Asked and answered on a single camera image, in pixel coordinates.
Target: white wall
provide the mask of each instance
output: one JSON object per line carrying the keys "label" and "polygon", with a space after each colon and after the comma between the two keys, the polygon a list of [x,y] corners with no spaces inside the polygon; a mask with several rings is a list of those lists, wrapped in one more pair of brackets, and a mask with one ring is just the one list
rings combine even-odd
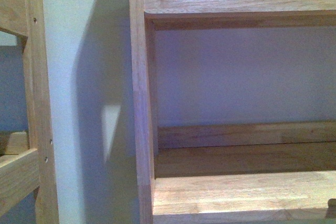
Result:
{"label": "white wall", "polygon": [[44,9],[60,223],[138,223],[128,0]]}
{"label": "white wall", "polygon": [[159,125],[336,118],[336,27],[158,31]]}

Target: wooden rung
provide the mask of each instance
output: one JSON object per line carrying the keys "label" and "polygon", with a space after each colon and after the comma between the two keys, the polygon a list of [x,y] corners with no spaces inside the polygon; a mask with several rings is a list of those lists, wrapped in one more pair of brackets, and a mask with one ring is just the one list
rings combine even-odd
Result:
{"label": "wooden rung", "polygon": [[28,149],[27,132],[0,132],[0,155],[20,154]]}
{"label": "wooden rung", "polygon": [[0,216],[39,186],[38,152],[30,149],[13,158],[0,157]]}
{"label": "wooden rung", "polygon": [[0,0],[0,31],[27,37],[25,0]]}

